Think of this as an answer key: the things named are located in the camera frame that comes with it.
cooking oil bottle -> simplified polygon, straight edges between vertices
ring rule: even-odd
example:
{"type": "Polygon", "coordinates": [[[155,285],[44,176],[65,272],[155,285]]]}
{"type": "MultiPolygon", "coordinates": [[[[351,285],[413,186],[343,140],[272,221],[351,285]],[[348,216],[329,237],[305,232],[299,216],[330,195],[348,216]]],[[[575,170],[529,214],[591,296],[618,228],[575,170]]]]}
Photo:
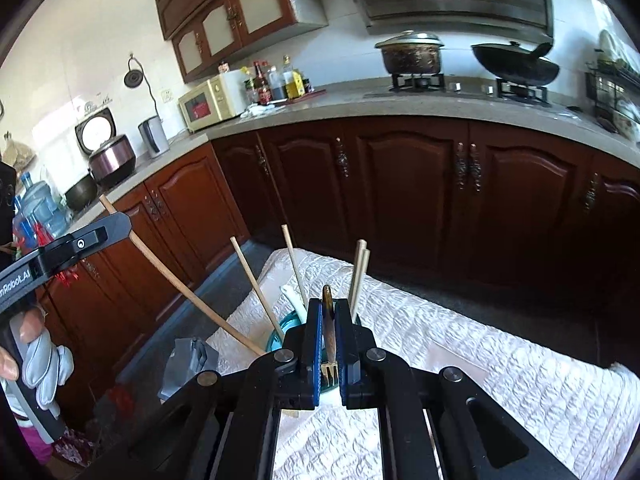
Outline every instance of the cooking oil bottle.
{"type": "Polygon", "coordinates": [[[284,76],[285,88],[289,99],[295,99],[305,94],[305,85],[302,82],[302,77],[298,71],[293,68],[289,56],[284,57],[282,75],[284,76]]]}

white logo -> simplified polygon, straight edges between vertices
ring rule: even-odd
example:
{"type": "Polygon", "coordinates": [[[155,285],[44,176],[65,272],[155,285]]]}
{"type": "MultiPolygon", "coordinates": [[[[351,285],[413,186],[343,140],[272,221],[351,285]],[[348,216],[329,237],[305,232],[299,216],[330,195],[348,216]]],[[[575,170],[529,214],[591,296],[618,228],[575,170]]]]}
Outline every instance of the white logo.
{"type": "Polygon", "coordinates": [[[20,285],[22,282],[28,280],[30,277],[31,271],[27,269],[22,274],[18,274],[18,276],[16,276],[10,282],[5,283],[2,288],[0,288],[0,298],[2,298],[10,290],[14,289],[16,286],[20,285]]]}

fork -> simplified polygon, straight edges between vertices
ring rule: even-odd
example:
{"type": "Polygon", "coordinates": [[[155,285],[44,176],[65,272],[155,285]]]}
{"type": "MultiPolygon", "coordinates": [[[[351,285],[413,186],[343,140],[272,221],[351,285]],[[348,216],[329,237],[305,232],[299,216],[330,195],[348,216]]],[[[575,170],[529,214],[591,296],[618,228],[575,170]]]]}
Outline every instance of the fork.
{"type": "Polygon", "coordinates": [[[335,325],[334,325],[334,299],[331,295],[331,287],[325,285],[322,288],[322,334],[324,335],[324,349],[327,362],[320,365],[320,372],[324,381],[331,386],[338,383],[338,363],[335,359],[335,325]]]}

microwave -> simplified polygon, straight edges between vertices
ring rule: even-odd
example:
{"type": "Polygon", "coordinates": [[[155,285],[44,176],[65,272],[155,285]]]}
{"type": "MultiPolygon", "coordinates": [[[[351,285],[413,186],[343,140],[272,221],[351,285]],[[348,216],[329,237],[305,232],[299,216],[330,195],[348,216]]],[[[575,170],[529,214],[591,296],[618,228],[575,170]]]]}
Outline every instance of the microwave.
{"type": "Polygon", "coordinates": [[[192,132],[238,117],[247,107],[241,70],[223,72],[200,83],[178,99],[187,128],[192,132]]]}

stove burner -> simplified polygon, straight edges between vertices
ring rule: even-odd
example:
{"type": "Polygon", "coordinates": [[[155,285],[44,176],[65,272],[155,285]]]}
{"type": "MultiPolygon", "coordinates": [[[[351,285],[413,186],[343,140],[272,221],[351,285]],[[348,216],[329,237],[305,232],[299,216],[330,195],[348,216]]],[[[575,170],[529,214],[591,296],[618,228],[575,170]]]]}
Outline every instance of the stove burner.
{"type": "Polygon", "coordinates": [[[550,107],[546,98],[546,87],[543,86],[524,86],[514,84],[504,79],[496,79],[497,95],[505,99],[511,99],[520,103],[528,103],[543,107],[550,107]]]}
{"type": "Polygon", "coordinates": [[[444,74],[392,74],[391,80],[393,82],[393,86],[390,88],[392,92],[430,92],[434,90],[445,90],[444,74]]]}

